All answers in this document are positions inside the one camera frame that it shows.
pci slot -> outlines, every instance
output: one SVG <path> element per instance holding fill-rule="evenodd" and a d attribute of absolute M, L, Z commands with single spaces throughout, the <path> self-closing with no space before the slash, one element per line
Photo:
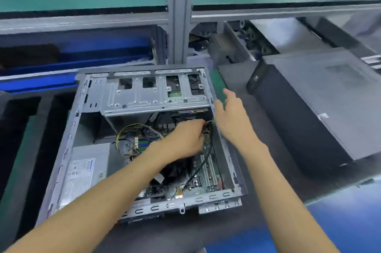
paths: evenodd
<path fill-rule="evenodd" d="M 201 158 L 201 163 L 204 162 L 205 158 L 204 158 L 204 155 L 203 155 L 203 154 L 200 155 L 200 158 Z M 208 175 L 207 166 L 203 165 L 203 166 L 202 166 L 202 169 L 203 169 L 203 171 L 204 171 L 204 175 L 205 175 L 205 186 L 206 186 L 206 187 L 210 187 L 210 182 L 209 182 L 209 175 Z"/>
<path fill-rule="evenodd" d="M 208 158 L 208 162 L 209 162 L 209 171 L 210 171 L 210 174 L 212 175 L 213 183 L 214 183 L 214 185 L 218 185 L 218 183 L 217 183 L 217 177 L 216 177 L 216 172 L 214 170 L 214 165 L 213 165 L 213 161 L 212 161 L 212 156 L 211 155 Z"/>

metal shelf frame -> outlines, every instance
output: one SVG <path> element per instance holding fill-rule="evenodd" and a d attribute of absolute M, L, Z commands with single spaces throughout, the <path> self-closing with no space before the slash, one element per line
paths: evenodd
<path fill-rule="evenodd" d="M 217 22 L 221 26 L 224 21 L 233 20 L 327 16 L 371 10 L 381 10 L 381 4 L 361 1 L 361 4 L 355 5 L 193 11 L 192 0 L 167 0 L 167 9 L 164 12 L 0 19 L 0 36 L 154 26 L 150 35 L 155 39 L 158 63 L 181 64 L 186 62 L 189 33 L 199 23 Z"/>

forearm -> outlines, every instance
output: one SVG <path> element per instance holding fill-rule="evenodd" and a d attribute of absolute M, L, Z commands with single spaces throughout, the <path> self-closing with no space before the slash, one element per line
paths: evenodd
<path fill-rule="evenodd" d="M 338 252 L 255 135 L 238 146 L 279 252 Z"/>
<path fill-rule="evenodd" d="M 166 165 L 160 154 L 149 147 L 126 167 L 29 232 L 7 253 L 93 251 L 141 190 Z"/>

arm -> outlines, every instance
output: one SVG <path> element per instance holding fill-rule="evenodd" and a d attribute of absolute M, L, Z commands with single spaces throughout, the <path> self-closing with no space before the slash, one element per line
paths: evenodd
<path fill-rule="evenodd" d="M 246 162 L 277 250 L 338 252 L 255 135 L 242 101 L 234 92 L 225 89 L 224 93 L 225 110 L 221 101 L 215 101 L 217 126 Z"/>
<path fill-rule="evenodd" d="M 150 144 L 130 164 L 26 234 L 6 253 L 92 252 L 164 166 L 202 149 L 204 123 L 203 120 L 179 123 L 164 140 Z"/>

left hand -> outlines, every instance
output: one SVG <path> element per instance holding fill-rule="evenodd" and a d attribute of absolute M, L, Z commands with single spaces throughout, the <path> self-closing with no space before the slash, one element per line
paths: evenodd
<path fill-rule="evenodd" d="M 189 120 L 179 123 L 165 139 L 153 142 L 155 150 L 164 150 L 163 155 L 172 163 L 178 159 L 193 156 L 202 150 L 204 120 Z"/>

